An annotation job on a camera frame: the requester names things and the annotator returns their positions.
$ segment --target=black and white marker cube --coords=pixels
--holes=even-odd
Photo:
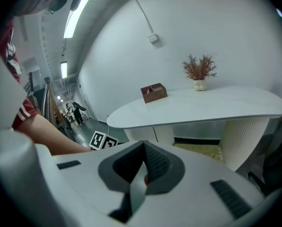
[[[118,140],[116,138],[111,137],[108,134],[95,131],[92,139],[90,140],[89,146],[91,146],[96,150],[100,150],[100,149],[116,146],[117,144],[118,144]]]

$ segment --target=vase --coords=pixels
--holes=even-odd
[[[194,89],[196,91],[205,91],[206,90],[206,82],[204,80],[194,81]]]

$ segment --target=person's arm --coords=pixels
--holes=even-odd
[[[47,146],[52,155],[91,151],[67,138],[38,114],[23,121],[17,130],[29,136],[34,143]]]

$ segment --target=chair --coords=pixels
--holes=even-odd
[[[282,187],[282,142],[264,161],[263,178],[265,183],[253,172],[249,172],[248,177],[254,179],[265,196]]]

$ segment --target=fluorescent light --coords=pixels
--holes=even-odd
[[[70,11],[69,16],[66,21],[65,30],[64,30],[64,38],[72,38],[76,29],[76,25],[80,18],[80,15],[86,6],[88,0],[81,0],[78,8],[75,11]]]
[[[67,77],[67,61],[61,62],[62,79]]]
[[[278,14],[280,15],[280,17],[282,18],[282,12],[281,10],[277,9]]]

